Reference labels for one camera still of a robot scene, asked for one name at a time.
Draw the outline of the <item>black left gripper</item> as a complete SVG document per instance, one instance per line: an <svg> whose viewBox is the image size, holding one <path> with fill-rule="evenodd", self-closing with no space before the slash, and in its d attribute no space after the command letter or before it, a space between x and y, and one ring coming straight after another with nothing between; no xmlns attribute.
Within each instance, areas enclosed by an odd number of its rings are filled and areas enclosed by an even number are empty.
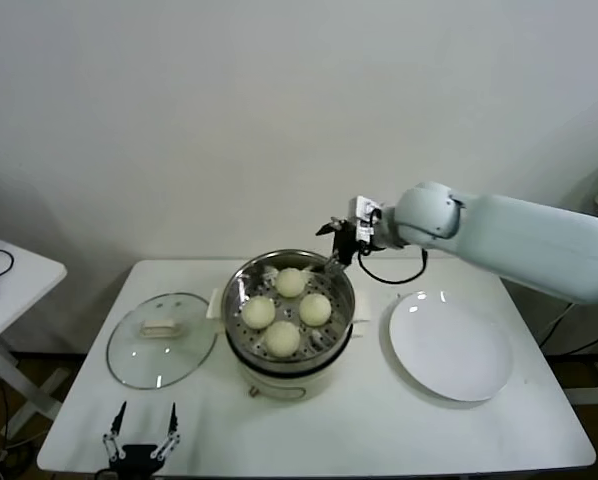
<svg viewBox="0 0 598 480"><path fill-rule="evenodd" d="M108 455L107 471L117 479L151 479L164 466L166 457L180 443L176 403L173 402L171 406L167 434L158 445L126 444L119 447L117 438L126 407L127 402L124 401L112 421L110 430L102 437Z"/></svg>

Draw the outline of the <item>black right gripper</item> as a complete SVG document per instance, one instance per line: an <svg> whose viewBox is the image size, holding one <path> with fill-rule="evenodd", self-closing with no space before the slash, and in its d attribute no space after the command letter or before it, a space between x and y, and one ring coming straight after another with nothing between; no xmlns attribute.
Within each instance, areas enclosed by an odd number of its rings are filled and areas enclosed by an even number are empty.
<svg viewBox="0 0 598 480"><path fill-rule="evenodd" d="M322 274L342 274L360 249L356 225L346 219L331 217L315 233L316 236L334 234L332 255L321 267Z"/></svg>

